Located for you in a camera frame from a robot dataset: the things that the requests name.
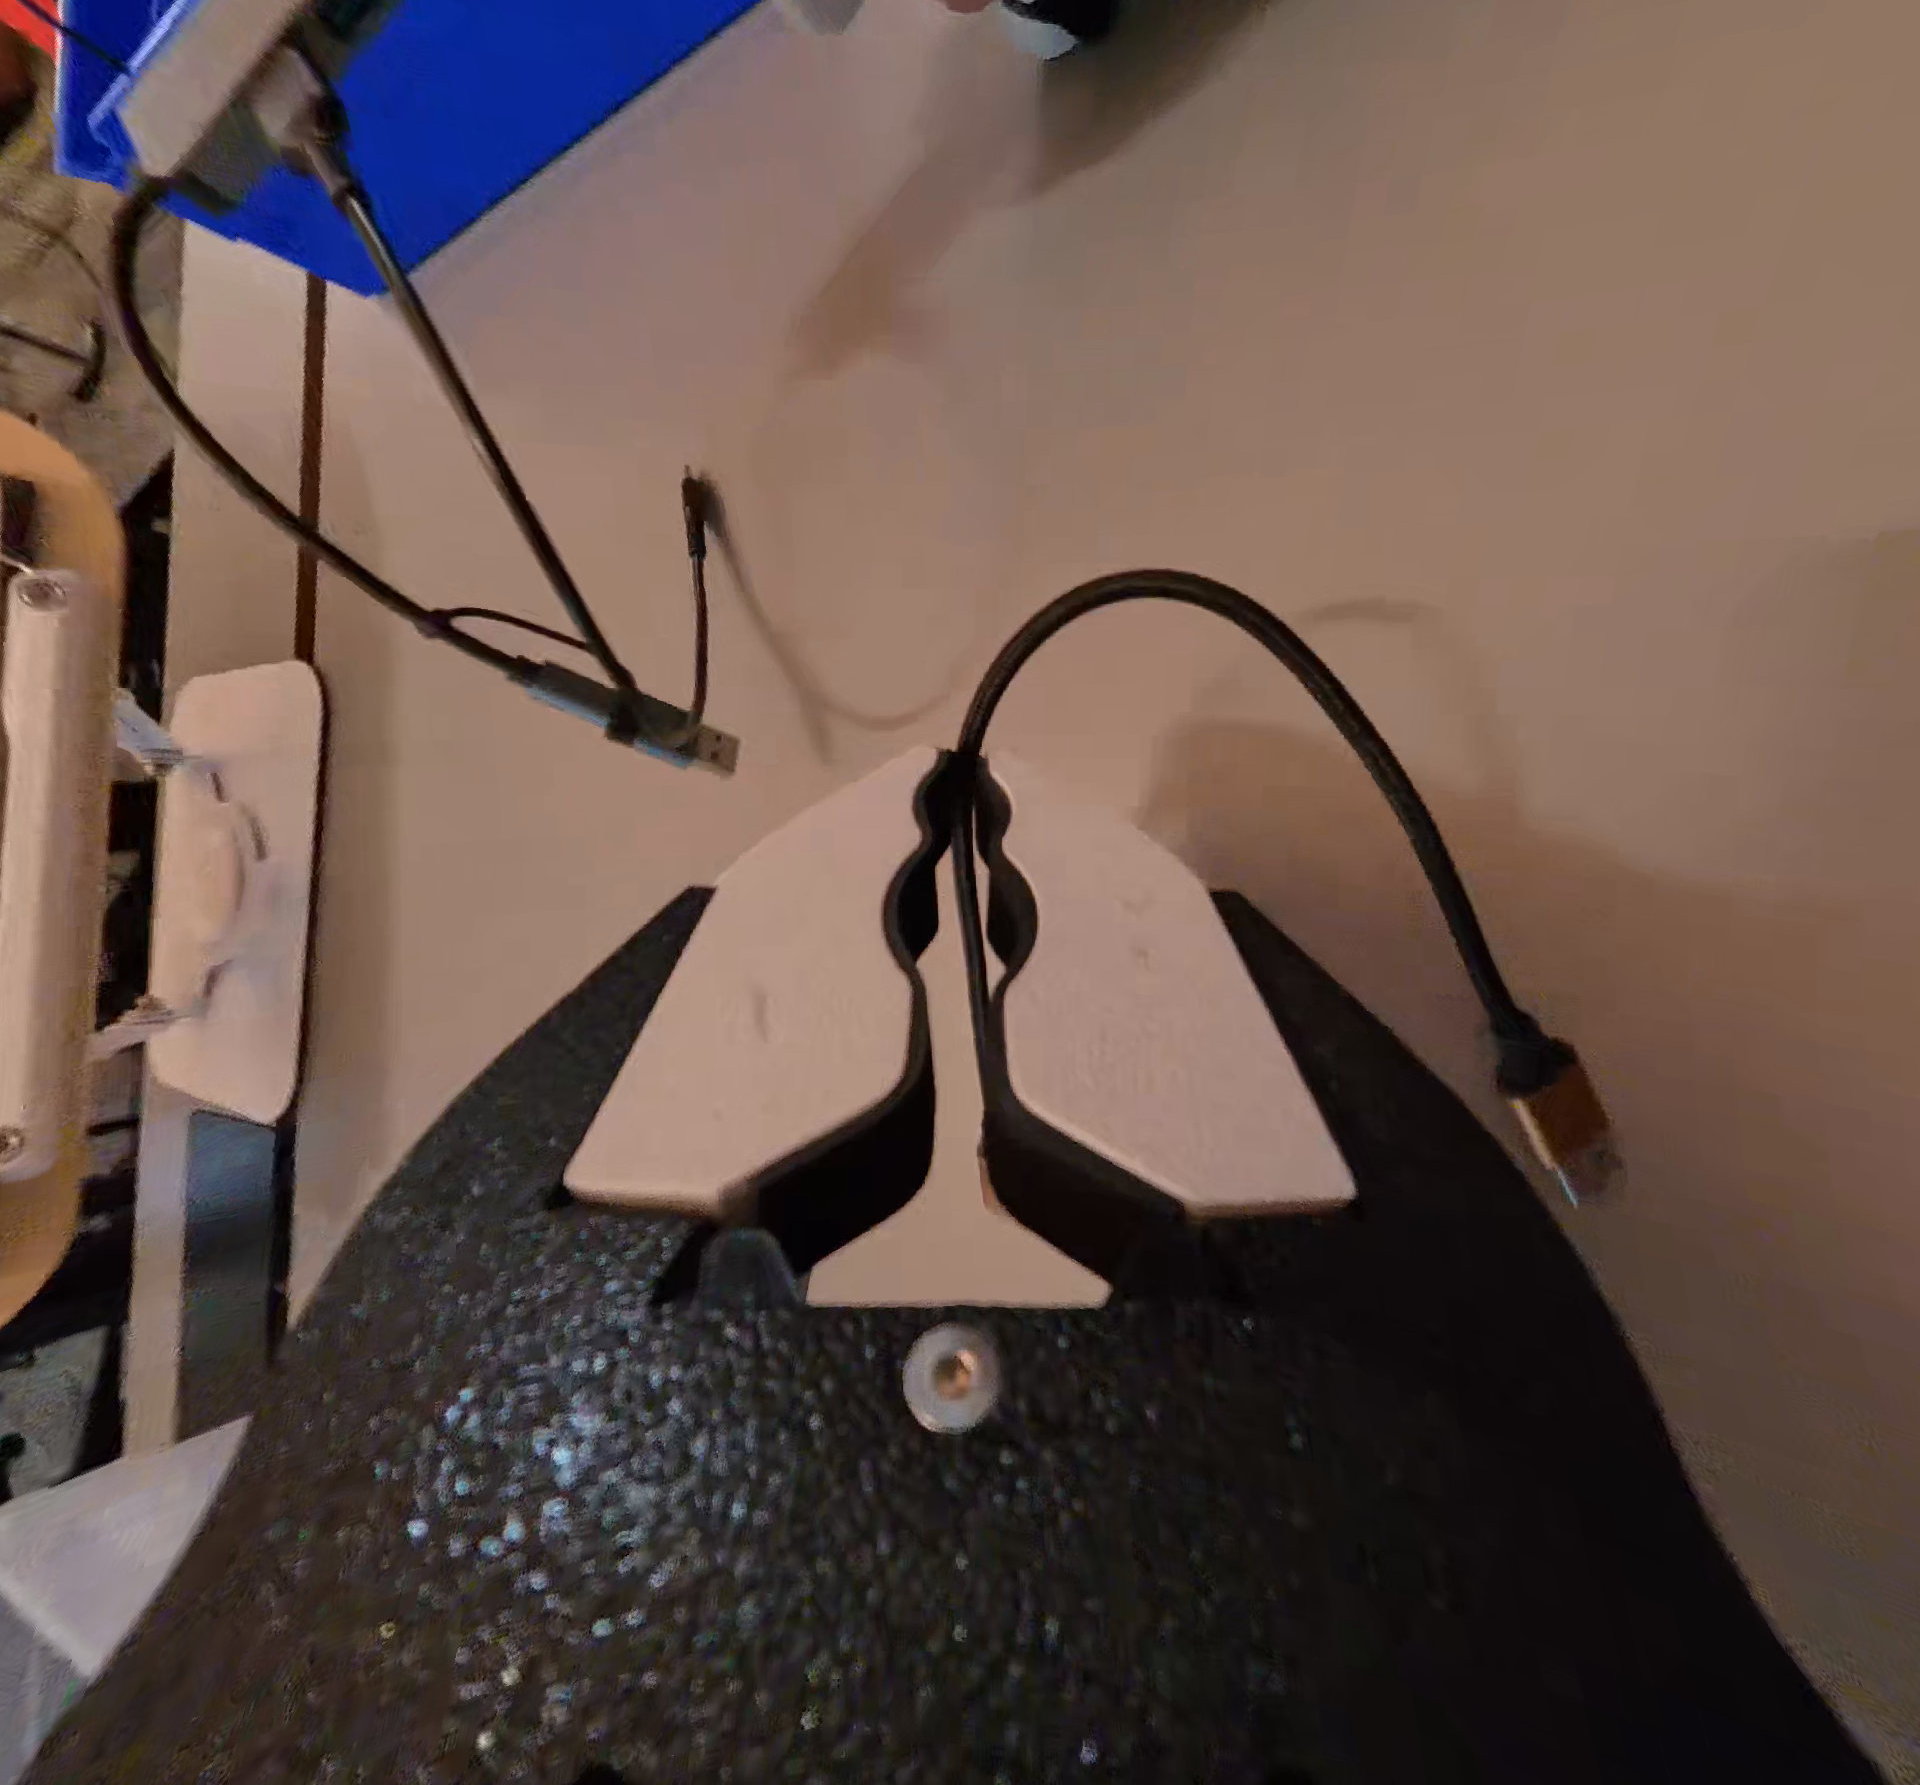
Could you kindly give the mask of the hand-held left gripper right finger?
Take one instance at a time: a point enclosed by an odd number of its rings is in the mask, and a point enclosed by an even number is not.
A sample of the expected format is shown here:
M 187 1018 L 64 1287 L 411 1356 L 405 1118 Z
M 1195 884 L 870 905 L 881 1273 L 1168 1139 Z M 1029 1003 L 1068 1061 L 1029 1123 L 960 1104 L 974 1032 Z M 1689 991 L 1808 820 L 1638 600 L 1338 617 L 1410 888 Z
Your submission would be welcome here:
M 998 981 L 975 1035 L 981 1173 L 1087 1270 L 1195 1229 L 1331 1215 L 1356 1173 L 1212 891 L 1162 841 L 1015 758 L 978 764 Z

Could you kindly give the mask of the clear plastic box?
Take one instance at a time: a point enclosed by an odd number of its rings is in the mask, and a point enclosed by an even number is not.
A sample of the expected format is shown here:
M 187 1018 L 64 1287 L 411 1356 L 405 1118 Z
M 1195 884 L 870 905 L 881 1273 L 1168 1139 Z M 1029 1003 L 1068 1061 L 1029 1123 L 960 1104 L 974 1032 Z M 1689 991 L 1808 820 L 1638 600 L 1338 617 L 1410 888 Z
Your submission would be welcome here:
M 3 1508 L 3 1779 L 17 1783 L 91 1687 L 224 1483 L 237 1418 L 168 1450 L 97 1468 Z

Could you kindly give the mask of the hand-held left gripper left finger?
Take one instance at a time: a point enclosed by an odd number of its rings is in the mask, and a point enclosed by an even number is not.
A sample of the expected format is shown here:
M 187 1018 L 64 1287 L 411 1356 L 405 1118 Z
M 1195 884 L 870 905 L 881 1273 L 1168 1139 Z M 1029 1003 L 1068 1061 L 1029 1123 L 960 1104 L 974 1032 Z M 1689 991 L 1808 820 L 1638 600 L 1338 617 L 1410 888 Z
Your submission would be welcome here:
M 794 1270 L 905 1209 L 933 1165 L 942 772 L 906 747 L 719 876 L 566 1163 L 569 1198 L 758 1229 Z

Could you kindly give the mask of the blue plastic bin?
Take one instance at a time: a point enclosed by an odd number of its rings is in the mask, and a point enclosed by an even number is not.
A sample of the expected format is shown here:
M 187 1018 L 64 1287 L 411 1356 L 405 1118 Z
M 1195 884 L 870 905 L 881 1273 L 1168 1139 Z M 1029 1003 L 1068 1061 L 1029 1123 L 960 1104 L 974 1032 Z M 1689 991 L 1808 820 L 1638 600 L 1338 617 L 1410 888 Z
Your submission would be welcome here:
M 94 113 L 173 0 L 60 0 L 55 152 L 69 177 L 130 191 Z M 379 231 L 417 270 L 598 134 L 761 0 L 397 0 L 331 86 L 349 167 Z M 163 210 L 328 285 L 379 293 L 349 221 L 280 158 L 231 207 L 177 182 Z

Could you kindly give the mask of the black cable bronze plugs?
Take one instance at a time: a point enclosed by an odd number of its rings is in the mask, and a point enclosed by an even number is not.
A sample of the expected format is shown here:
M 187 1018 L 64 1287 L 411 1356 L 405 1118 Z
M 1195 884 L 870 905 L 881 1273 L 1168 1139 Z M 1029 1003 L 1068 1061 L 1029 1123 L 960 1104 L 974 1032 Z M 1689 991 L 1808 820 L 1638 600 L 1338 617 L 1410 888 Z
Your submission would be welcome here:
M 1000 697 L 1049 640 L 1092 613 L 1147 600 L 1198 609 L 1249 638 L 1291 676 L 1291 682 L 1298 682 L 1317 711 L 1353 750 L 1356 761 L 1390 809 L 1426 881 L 1426 891 L 1442 910 L 1458 964 L 1465 973 L 1465 984 L 1472 986 L 1493 1040 L 1500 1096 L 1516 1112 L 1526 1145 L 1556 1180 L 1570 1205 L 1590 1205 L 1605 1197 L 1619 1173 L 1619 1150 L 1587 1065 L 1566 1039 L 1549 1035 L 1508 989 L 1447 840 L 1407 770 L 1345 682 L 1282 617 L 1247 593 L 1201 573 L 1133 567 L 1069 586 L 1045 600 L 1045 606 L 1029 616 L 1000 642 L 970 693 L 955 750 L 956 798 L 948 813 L 948 854 L 975 1068 L 988 1068 L 988 1040 L 993 1035 L 993 995 L 988 989 L 988 935 L 975 888 L 978 849 L 974 826 L 978 770 L 988 755 L 988 729 Z

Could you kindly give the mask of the grey desk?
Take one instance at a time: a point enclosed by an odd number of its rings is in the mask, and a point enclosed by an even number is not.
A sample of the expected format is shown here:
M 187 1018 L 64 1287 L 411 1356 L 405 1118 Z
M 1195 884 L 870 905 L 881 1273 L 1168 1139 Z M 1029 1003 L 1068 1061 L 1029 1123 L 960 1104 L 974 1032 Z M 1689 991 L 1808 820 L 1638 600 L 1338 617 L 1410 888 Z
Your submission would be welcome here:
M 1413 772 L 1624 1183 L 1567 1215 L 1740 1566 L 1916 1779 L 1916 0 L 758 12 L 419 274 L 566 564 L 737 775 L 317 586 L 292 1310 L 684 887 L 1065 586 L 1219 577 Z

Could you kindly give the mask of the wooden document stand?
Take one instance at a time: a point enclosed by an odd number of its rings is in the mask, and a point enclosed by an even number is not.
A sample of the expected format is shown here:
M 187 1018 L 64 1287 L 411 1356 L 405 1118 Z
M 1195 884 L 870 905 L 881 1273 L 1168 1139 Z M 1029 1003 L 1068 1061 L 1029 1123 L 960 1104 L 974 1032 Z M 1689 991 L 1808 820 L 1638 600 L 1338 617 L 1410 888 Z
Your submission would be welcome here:
M 91 1071 L 273 1126 L 299 1085 L 324 686 L 282 663 L 191 678 L 166 723 L 122 671 L 123 534 L 104 488 L 3 418 L 3 1323 L 79 1229 Z M 156 784 L 145 995 L 97 1021 L 108 795 Z

